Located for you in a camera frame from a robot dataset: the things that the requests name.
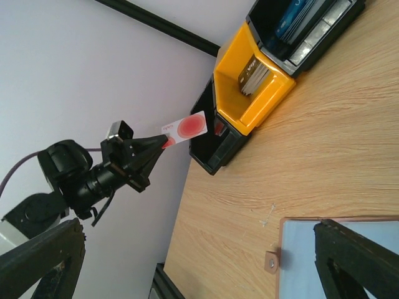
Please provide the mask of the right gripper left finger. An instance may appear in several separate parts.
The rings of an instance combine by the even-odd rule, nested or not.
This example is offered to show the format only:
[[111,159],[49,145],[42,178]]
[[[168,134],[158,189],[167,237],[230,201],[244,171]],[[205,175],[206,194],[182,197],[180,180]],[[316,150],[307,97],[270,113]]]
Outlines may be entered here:
[[72,298],[85,257],[80,221],[65,221],[1,255],[1,298]]

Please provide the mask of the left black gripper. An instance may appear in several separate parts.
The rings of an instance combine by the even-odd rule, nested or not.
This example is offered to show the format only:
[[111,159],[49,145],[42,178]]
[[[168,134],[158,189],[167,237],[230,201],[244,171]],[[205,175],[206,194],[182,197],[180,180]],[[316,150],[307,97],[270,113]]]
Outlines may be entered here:
[[166,135],[123,141],[117,138],[103,140],[100,143],[102,164],[124,184],[143,192],[149,185],[149,175],[167,141]]

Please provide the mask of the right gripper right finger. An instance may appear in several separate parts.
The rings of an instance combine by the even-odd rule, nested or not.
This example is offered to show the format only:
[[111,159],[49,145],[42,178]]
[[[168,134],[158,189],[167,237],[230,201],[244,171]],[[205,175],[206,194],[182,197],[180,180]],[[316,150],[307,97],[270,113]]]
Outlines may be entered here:
[[398,254],[332,219],[316,224],[314,234],[327,298],[398,298]]

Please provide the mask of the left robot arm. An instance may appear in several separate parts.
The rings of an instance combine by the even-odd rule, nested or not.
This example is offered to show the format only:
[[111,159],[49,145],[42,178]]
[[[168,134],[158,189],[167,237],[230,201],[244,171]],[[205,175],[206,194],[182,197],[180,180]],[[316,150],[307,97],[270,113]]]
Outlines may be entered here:
[[143,192],[150,185],[167,141],[166,135],[107,138],[100,144],[99,164],[74,140],[55,143],[37,154],[52,191],[28,196],[3,219],[28,239],[49,229],[68,209],[81,220],[93,217],[96,225],[121,187]]

